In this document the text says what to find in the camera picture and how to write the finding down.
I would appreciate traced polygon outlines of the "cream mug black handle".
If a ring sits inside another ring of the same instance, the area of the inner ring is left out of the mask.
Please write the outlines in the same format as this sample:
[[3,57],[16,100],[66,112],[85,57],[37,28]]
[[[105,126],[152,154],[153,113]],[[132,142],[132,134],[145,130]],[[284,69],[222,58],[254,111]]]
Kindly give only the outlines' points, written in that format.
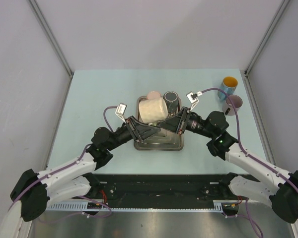
[[168,117],[167,105],[162,97],[139,102],[139,113],[143,123],[153,123]]

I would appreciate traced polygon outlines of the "purple mug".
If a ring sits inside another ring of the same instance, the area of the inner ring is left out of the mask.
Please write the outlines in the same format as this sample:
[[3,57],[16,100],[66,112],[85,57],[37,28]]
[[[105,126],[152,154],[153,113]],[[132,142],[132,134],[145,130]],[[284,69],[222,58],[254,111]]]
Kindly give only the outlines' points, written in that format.
[[234,116],[243,105],[243,100],[238,95],[229,95],[223,102],[222,110],[225,116]]

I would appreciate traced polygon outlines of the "blue butterfly mug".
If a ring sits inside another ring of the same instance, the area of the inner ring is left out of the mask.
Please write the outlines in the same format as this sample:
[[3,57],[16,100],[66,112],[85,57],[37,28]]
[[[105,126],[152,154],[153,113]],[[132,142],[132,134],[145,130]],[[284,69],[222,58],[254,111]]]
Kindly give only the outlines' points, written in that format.
[[218,92],[218,98],[220,101],[226,99],[227,95],[232,95],[238,86],[238,81],[236,78],[228,76],[222,80],[222,83],[219,87],[220,91]]

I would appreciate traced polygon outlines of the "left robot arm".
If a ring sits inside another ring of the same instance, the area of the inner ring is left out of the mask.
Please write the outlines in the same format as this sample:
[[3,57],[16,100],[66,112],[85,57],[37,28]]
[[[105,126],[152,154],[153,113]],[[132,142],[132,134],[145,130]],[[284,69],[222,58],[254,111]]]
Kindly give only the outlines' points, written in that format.
[[10,198],[13,204],[20,202],[20,216],[25,222],[35,220],[48,206],[68,198],[84,195],[95,198],[100,186],[89,181],[87,174],[104,167],[113,158],[111,150],[130,140],[142,142],[160,130],[139,122],[134,116],[127,118],[115,132],[100,127],[79,157],[52,169],[23,172]]

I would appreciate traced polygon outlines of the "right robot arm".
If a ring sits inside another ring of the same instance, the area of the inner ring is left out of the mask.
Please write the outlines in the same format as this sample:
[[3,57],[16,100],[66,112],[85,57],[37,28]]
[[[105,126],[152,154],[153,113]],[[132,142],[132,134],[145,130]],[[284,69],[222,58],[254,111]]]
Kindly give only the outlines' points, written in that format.
[[238,139],[227,132],[229,124],[223,112],[213,111],[202,119],[183,107],[176,115],[157,125],[176,134],[188,130],[210,138],[207,148],[213,156],[242,168],[256,178],[256,181],[250,181],[234,176],[219,186],[223,198],[241,195],[267,205],[288,223],[298,220],[298,171],[291,173],[249,153]]

